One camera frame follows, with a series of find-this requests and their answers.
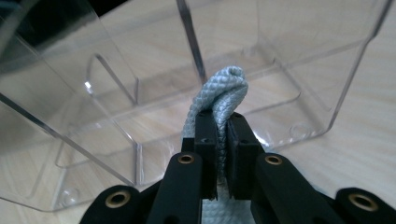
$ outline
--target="light wood surface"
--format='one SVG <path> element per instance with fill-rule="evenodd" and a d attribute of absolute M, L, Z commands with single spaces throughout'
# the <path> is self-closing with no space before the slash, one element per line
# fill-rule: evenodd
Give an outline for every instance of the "light wood surface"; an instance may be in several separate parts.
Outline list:
<path fill-rule="evenodd" d="M 121 10 L 120 16 L 112 14 L 110 21 L 117 21 L 114 17 L 122 21 L 125 15 Z M 393 6 L 365 52 L 332 129 L 278 150 L 318 190 L 331 197 L 340 188 L 357 187 L 396 207 L 395 24 Z M 0 223 L 78 223 L 88 206 L 43 213 L 0 200 Z"/>

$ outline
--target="gray fabric strap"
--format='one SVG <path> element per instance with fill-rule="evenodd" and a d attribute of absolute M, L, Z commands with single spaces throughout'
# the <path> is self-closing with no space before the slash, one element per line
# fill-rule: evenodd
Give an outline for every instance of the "gray fabric strap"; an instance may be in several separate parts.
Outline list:
<path fill-rule="evenodd" d="M 204 84 L 201 91 L 192 100 L 192 105 L 183 127 L 183 138 L 194 137 L 195 116 L 203 110 L 213 110 L 213 116 L 219 131 L 218 163 L 220 176 L 223 176 L 226 157 L 226 121 L 245 98 L 247 92 L 248 83 L 240 67 L 228 66 L 221 69 Z"/>

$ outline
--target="clear plastic container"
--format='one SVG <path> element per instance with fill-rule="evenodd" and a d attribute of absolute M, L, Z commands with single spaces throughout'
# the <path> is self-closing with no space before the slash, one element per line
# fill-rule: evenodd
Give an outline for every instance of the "clear plastic container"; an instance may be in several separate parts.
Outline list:
<path fill-rule="evenodd" d="M 187 1 L 198 67 L 183 1 L 134 0 L 100 20 L 69 2 L 78 20 L 40 44 L 18 30 L 37 1 L 0 27 L 0 197 L 45 211 L 161 179 L 203 68 L 244 69 L 236 111 L 265 147 L 326 133 L 391 1 Z"/>

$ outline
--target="transparent acrylic bin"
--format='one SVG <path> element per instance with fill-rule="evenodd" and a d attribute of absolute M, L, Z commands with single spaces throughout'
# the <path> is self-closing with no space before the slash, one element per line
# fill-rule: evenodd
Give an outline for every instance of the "transparent acrylic bin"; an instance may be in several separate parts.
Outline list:
<path fill-rule="evenodd" d="M 205 73 L 244 69 L 236 111 L 276 148 L 330 130 L 389 2 L 187 5 Z M 85 16 L 46 45 L 1 24 L 0 197 L 44 211 L 161 179 L 202 86 L 176 0 L 130 1 L 100 20 L 76 4 Z"/>

